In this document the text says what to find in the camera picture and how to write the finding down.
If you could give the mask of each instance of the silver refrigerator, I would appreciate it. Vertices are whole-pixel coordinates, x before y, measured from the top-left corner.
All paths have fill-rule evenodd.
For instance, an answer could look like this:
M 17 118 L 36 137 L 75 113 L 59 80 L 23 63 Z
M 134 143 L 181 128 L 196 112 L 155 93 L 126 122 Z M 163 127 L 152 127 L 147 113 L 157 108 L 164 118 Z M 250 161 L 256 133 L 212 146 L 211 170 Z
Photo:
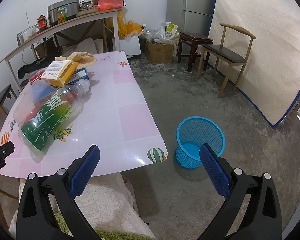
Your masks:
M 216 0 L 167 0 L 167 21 L 180 31 L 209 35 Z M 190 47 L 183 46 L 182 54 Z

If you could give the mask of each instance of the blue trash basket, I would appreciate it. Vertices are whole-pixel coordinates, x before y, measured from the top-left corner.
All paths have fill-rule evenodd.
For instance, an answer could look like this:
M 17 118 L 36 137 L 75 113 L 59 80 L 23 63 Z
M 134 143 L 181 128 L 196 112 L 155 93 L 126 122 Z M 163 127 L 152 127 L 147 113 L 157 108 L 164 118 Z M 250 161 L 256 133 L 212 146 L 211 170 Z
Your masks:
M 211 120 L 192 116 L 184 119 L 177 128 L 176 159 L 187 169 L 201 165 L 199 157 L 200 146 L 208 143 L 219 157 L 225 149 L 225 137 L 221 129 Z

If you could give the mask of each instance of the basket rim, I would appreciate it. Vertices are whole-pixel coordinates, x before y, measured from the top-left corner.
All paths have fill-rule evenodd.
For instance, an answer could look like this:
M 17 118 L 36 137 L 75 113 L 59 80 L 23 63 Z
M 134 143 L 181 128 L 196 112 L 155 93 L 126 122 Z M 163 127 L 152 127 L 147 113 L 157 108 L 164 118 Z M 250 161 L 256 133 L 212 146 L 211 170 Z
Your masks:
M 215 128 L 217 128 L 217 130 L 218 130 L 218 132 L 219 132 L 219 134 L 221 135 L 222 140 L 223 140 L 222 148 L 221 148 L 220 152 L 219 152 L 218 154 L 216 154 L 216 155 L 219 157 L 219 156 L 223 153 L 223 150 L 224 150 L 225 147 L 226 147 L 226 139 L 225 139 L 225 136 L 223 135 L 223 132 L 222 132 L 222 130 L 220 129 L 220 127 L 219 127 L 215 122 L 211 121 L 211 120 L 208 119 L 208 118 L 202 117 L 202 116 L 191 116 L 191 117 L 188 117 L 188 118 L 184 119 L 184 120 L 178 125 L 177 133 L 176 133 L 178 146 L 181 148 L 181 150 L 182 150 L 187 156 L 189 156 L 190 158 L 192 158 L 192 159 L 194 159 L 194 160 L 196 160 L 196 161 L 201 162 L 200 158 L 196 158 L 196 157 L 190 155 L 190 154 L 184 149 L 184 147 L 182 146 L 182 144 L 181 144 L 181 142 L 180 142 L 180 138 L 179 138 L 179 132 L 180 132 L 181 126 L 182 126 L 185 122 L 187 122 L 187 121 L 189 121 L 189 120 L 192 120 L 192 119 L 205 120 L 205 121 L 211 123 Z

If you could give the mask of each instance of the yellow box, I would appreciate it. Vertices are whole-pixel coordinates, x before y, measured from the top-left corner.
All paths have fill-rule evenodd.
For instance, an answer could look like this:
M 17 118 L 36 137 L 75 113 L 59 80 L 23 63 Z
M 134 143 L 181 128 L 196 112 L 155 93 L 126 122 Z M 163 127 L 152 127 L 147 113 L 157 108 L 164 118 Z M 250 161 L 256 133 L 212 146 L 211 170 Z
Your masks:
M 52 86 L 63 87 L 77 68 L 73 60 L 53 61 L 41 76 L 41 80 Z

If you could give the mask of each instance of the black chair seat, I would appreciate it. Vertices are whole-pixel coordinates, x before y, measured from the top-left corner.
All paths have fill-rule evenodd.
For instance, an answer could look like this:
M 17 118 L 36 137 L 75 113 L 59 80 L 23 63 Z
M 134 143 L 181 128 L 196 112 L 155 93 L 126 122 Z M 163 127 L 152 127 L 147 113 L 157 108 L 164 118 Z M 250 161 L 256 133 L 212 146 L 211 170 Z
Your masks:
M 11 85 L 8 85 L 4 90 L 0 92 L 0 106 L 2 106 L 4 100 L 7 98 L 10 92 Z
M 232 63 L 246 63 L 244 57 L 236 54 L 230 49 L 227 49 L 220 45 L 213 45 L 213 44 L 203 44 L 202 47 L 207 48 L 214 53 L 224 57 L 225 59 L 229 60 Z

